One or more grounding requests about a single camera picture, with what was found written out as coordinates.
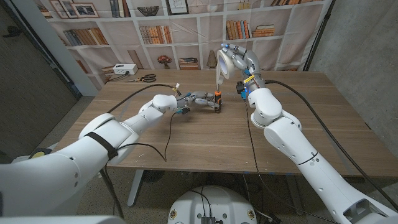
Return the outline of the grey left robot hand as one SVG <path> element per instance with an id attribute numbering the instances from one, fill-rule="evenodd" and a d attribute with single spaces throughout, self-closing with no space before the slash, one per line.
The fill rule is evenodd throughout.
<path id="1" fill-rule="evenodd" d="M 207 105 L 212 107 L 216 113 L 221 112 L 221 93 L 216 91 L 215 93 L 208 93 L 205 91 L 194 91 L 193 93 L 187 93 L 176 97 L 177 108 L 185 108 L 190 106 L 192 103 L 198 105 Z"/>

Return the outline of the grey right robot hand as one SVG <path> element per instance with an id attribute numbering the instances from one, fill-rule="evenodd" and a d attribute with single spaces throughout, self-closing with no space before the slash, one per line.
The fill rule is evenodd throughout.
<path id="1" fill-rule="evenodd" d="M 264 80 L 261 78 L 259 59 L 252 50 L 226 43 L 221 44 L 221 50 L 231 59 L 234 66 L 241 71 L 242 81 L 248 79 L 252 75 L 254 76 L 247 82 L 249 91 L 266 87 Z"/>

